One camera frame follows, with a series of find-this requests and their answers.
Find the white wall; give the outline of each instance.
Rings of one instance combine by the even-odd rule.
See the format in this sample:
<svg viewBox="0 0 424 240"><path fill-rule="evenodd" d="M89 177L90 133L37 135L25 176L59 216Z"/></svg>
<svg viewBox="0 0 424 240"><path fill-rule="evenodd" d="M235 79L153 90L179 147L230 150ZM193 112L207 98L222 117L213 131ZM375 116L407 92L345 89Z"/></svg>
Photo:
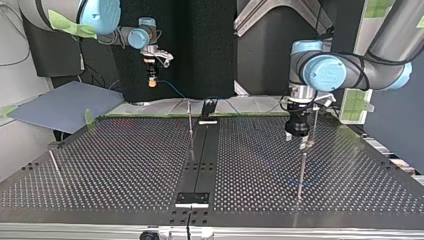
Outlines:
<svg viewBox="0 0 424 240"><path fill-rule="evenodd" d="M0 1L18 9L17 0ZM9 10L7 14L23 32L22 23ZM27 51L27 41L0 15L0 65L21 60ZM46 79L37 77L31 57L15 66L0 67L0 108L20 103L48 90ZM53 140L53 134L48 129L0 119L0 181L42 155Z"/></svg>

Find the black curtain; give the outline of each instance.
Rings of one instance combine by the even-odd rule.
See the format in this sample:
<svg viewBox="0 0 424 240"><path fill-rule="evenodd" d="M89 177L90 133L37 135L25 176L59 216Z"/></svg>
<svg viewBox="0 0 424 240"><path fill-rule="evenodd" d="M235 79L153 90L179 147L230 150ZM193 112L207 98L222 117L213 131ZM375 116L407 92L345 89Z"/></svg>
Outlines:
<svg viewBox="0 0 424 240"><path fill-rule="evenodd" d="M121 26L137 27L140 17L149 16L163 31L159 47L175 60L169 69L160 69L159 80L169 81L189 98L234 95L236 0L126 0L121 5ZM125 100L178 97L167 84L148 87L139 51L119 46L112 50Z"/></svg>

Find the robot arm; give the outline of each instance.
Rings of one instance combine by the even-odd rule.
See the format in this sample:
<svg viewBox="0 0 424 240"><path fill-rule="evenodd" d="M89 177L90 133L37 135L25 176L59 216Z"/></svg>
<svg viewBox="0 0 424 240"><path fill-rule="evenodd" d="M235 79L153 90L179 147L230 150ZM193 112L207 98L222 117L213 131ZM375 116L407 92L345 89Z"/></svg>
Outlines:
<svg viewBox="0 0 424 240"><path fill-rule="evenodd" d="M307 117L318 92L340 88L390 90L403 87L410 61L422 51L424 1L398 0L365 56L323 52L320 41L298 41L291 54L288 135L307 139Z"/></svg>
<svg viewBox="0 0 424 240"><path fill-rule="evenodd" d="M140 18L138 28L118 26L120 0L19 0L19 5L32 24L46 31L55 31L49 18L50 11L54 11L74 24L90 26L102 44L139 49L147 66L150 87L156 86L158 63L168 68L174 59L172 54L159 50L157 40L161 31L153 18Z"/></svg>

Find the light blue board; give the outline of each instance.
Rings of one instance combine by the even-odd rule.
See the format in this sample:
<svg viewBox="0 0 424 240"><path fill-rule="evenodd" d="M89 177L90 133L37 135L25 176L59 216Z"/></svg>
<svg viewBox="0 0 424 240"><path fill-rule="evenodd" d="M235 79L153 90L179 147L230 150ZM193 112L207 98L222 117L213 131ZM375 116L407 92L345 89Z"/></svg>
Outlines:
<svg viewBox="0 0 424 240"><path fill-rule="evenodd" d="M19 106L8 116L23 122L73 134L86 125L85 112L104 115L124 101L121 93L70 82Z"/></svg>

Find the perforated metal table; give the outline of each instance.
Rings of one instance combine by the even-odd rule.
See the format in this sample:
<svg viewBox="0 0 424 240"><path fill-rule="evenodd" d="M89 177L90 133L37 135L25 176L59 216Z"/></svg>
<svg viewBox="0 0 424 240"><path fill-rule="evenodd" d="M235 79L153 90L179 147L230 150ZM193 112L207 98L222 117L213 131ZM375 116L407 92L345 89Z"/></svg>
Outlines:
<svg viewBox="0 0 424 240"><path fill-rule="evenodd" d="M53 151L60 171L46 153L0 183L0 222L424 230L424 188L332 118L320 117L299 202L285 121L220 118L192 141L185 118L101 119ZM190 192L209 208L176 208Z"/></svg>

